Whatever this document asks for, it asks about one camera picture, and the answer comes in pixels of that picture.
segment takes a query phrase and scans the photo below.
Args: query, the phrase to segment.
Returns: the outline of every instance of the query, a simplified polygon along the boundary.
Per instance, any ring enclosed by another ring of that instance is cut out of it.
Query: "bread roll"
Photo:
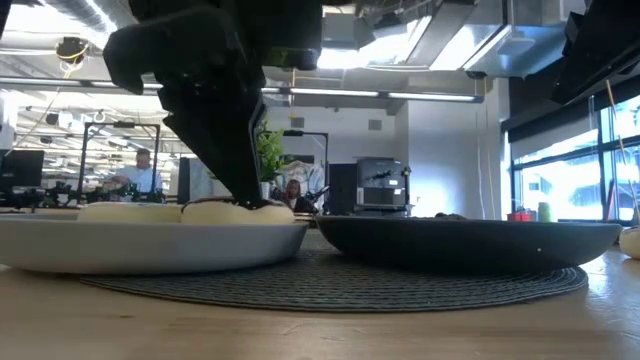
[[[191,225],[283,225],[293,224],[293,212],[284,206],[265,206],[248,210],[219,201],[188,204],[182,212],[182,223]]]
[[[620,234],[620,250],[640,260],[640,229],[627,229]]]
[[[80,210],[78,221],[114,223],[179,223],[178,205],[151,203],[94,203]]]

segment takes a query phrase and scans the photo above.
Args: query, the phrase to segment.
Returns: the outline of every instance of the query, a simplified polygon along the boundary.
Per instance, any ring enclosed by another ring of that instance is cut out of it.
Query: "robotic arm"
[[[324,1],[341,5],[349,1]],[[141,94],[153,73],[171,115],[164,122],[241,205],[265,204],[255,130],[266,108],[262,66],[313,70],[321,50],[320,0],[130,0],[140,24],[104,49],[113,82]]]

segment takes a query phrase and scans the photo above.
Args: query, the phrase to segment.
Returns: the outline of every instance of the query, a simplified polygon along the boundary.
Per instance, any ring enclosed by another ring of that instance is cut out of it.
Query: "white wall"
[[[395,158],[404,164],[409,164],[409,103],[398,111],[396,115]]]
[[[501,79],[482,104],[409,102],[413,215],[445,212],[477,219],[502,218],[499,125],[508,117],[508,101],[508,82]]]
[[[270,130],[290,129],[289,108],[269,108],[266,119]],[[394,157],[395,118],[383,109],[296,108],[294,117],[305,118],[304,131],[329,134],[329,162],[355,163],[359,157]],[[381,131],[369,131],[369,120],[382,120]],[[322,137],[317,137],[324,144]],[[324,158],[324,149],[313,139],[287,138],[285,151],[296,155]]]
[[[0,149],[11,149],[18,125],[18,107],[8,94],[0,97]]]

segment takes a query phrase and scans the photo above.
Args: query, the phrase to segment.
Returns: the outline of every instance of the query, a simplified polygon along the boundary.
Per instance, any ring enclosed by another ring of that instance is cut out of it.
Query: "desk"
[[[612,250],[588,289],[530,304],[314,314],[178,303],[0,270],[0,359],[640,359],[640,261]]]
[[[20,211],[25,214],[31,214],[31,208],[23,208],[20,210],[16,210],[14,208],[4,208],[0,207],[0,212],[8,212],[8,211]],[[77,214],[80,209],[50,209],[50,208],[36,208],[36,214],[47,214],[47,215],[65,215],[65,214]]]

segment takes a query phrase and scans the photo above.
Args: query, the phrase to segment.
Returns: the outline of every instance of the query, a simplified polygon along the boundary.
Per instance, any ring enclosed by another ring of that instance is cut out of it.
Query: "computer monitor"
[[[0,150],[0,187],[40,187],[44,151]]]

